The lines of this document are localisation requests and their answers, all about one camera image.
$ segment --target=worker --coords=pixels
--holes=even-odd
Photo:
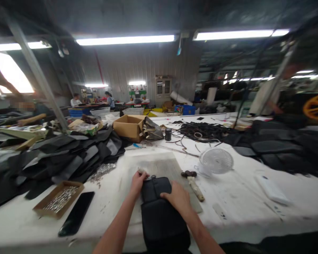
[[[82,102],[80,101],[79,94],[78,93],[74,93],[73,94],[73,99],[71,100],[71,106],[74,108],[74,107],[79,106],[79,104],[82,104]]]
[[[105,95],[106,95],[106,97],[107,97],[107,101],[104,102],[104,104],[109,105],[109,106],[111,107],[111,110],[114,110],[115,107],[116,107],[116,105],[115,105],[115,103],[114,103],[114,98],[113,98],[112,95],[111,95],[109,92],[107,92],[107,91],[105,92]]]
[[[149,177],[149,175],[146,172],[140,174],[137,171],[135,173],[132,178],[130,192],[125,198],[114,220],[93,250],[93,254],[122,253],[132,211],[137,199],[140,196],[143,181],[147,177]],[[179,183],[173,181],[171,194],[161,193],[160,197],[170,202],[171,205],[180,213],[180,215],[190,228],[201,254],[225,253],[209,234],[205,226],[202,224],[199,216],[193,210],[190,204],[190,196],[188,192],[184,190],[184,188]]]
[[[54,116],[53,112],[48,107],[38,101],[19,102],[18,108],[24,111],[33,111],[33,117],[18,120],[18,126],[25,126],[29,124],[40,125],[42,124],[42,120],[46,117]]]

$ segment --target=smartphone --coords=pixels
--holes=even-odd
[[[94,192],[85,192],[79,196],[78,201],[58,232],[59,237],[75,235],[78,232],[93,196]]]

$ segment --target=wooden hammer handle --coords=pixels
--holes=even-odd
[[[187,177],[188,183],[191,186],[194,194],[197,196],[200,202],[203,202],[205,200],[203,194],[201,193],[201,190],[199,189],[198,185],[194,181],[194,177],[188,176]]]

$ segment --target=black bag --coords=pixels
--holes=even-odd
[[[165,199],[162,192],[171,193],[167,177],[145,181],[141,189],[142,229],[147,250],[151,253],[183,252],[191,244],[186,222]]]

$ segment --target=forearm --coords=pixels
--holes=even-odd
[[[203,225],[195,211],[191,211],[189,214],[184,215],[183,219],[190,228],[201,254],[225,254],[219,244],[217,244],[206,227]]]
[[[37,115],[37,116],[33,116],[31,118],[27,118],[25,119],[25,121],[27,123],[34,123],[35,121],[38,121],[40,119],[44,119],[46,117],[46,114],[40,114],[40,115]]]
[[[121,205],[116,217],[94,249],[93,254],[119,254],[122,252],[136,200],[137,195],[130,192]]]

